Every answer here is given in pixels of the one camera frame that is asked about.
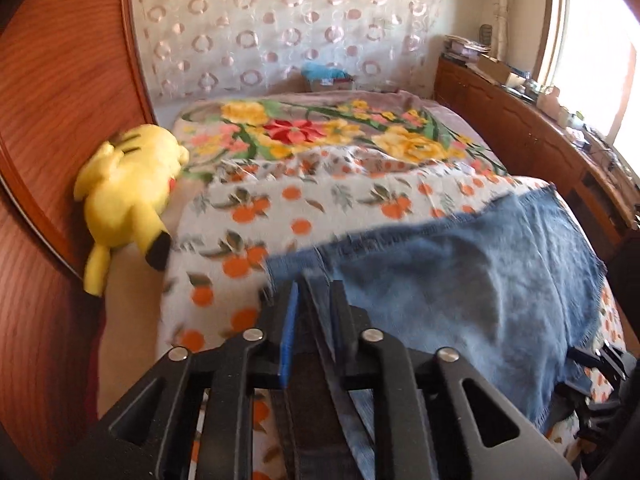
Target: blue denim fabric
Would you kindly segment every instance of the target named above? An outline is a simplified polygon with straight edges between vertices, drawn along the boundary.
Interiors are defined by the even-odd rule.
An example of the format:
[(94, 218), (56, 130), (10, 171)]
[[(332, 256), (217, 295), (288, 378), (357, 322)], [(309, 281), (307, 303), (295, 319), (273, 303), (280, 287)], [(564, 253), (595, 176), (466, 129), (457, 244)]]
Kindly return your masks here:
[(365, 479), (374, 477), (372, 397), (337, 384), (330, 280), (406, 346), (459, 349), (537, 428), (556, 383), (590, 385), (566, 351), (588, 345), (597, 328), (606, 270), (553, 188), (496, 199), (480, 214), (348, 235), (267, 266), (273, 286), (300, 276), (310, 285), (325, 379)]

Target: window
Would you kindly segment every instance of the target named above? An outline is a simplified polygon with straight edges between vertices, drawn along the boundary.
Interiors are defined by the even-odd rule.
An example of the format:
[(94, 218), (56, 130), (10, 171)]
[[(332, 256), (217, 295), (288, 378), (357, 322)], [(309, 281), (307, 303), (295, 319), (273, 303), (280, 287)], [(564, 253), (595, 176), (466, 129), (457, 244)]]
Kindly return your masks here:
[(559, 0), (547, 82), (640, 174), (640, 25), (622, 0)]

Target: black ear tip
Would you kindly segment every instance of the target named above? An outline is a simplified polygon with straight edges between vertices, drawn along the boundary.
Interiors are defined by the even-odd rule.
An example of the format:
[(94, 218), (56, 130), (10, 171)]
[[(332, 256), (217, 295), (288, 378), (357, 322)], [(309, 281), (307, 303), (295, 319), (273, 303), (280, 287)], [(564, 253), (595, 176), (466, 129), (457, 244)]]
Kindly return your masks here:
[(165, 270), (171, 250), (171, 235), (162, 231), (146, 252), (145, 260), (155, 270)]

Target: metal screw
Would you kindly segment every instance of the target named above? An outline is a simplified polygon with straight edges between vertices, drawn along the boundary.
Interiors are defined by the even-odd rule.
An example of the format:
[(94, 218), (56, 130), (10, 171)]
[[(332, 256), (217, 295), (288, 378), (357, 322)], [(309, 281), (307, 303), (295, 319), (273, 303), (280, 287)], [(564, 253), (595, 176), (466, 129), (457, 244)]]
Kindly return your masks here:
[(189, 351), (184, 346), (177, 346), (169, 350), (171, 361), (184, 361), (189, 356)]
[(378, 341), (382, 341), (385, 338), (385, 335), (377, 328), (367, 328), (360, 335), (362, 336), (364, 341), (369, 341), (370, 343), (377, 343)]
[(438, 350), (438, 357), (447, 363), (454, 363), (460, 359), (460, 354), (455, 348), (445, 346)]
[(248, 328), (242, 333), (242, 337), (247, 341), (260, 341), (260, 339), (264, 337), (264, 334), (259, 328)]

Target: mattress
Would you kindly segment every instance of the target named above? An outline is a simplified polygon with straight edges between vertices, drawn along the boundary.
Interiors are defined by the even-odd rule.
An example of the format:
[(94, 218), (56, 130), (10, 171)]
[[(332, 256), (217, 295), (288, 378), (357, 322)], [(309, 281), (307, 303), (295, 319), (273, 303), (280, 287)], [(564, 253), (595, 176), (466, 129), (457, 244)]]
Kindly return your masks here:
[[(501, 193), (546, 185), (506, 175), (465, 121), (410, 94), (288, 94), (254, 103), (196, 102), (177, 120), (174, 133), (192, 158), (163, 215), (174, 248), (164, 280), (134, 247), (114, 255), (98, 364), (101, 413), (171, 346), (214, 348), (251, 326), (267, 253), (479, 210)], [(430, 142), (412, 135), (419, 132)], [(594, 344), (623, 347), (608, 285), (600, 317)], [(597, 372), (591, 379), (593, 398), (605, 399), (609, 385)], [(279, 478), (284, 461), (270, 400), (258, 394), (254, 470)], [(560, 452), (576, 423), (549, 434)]]

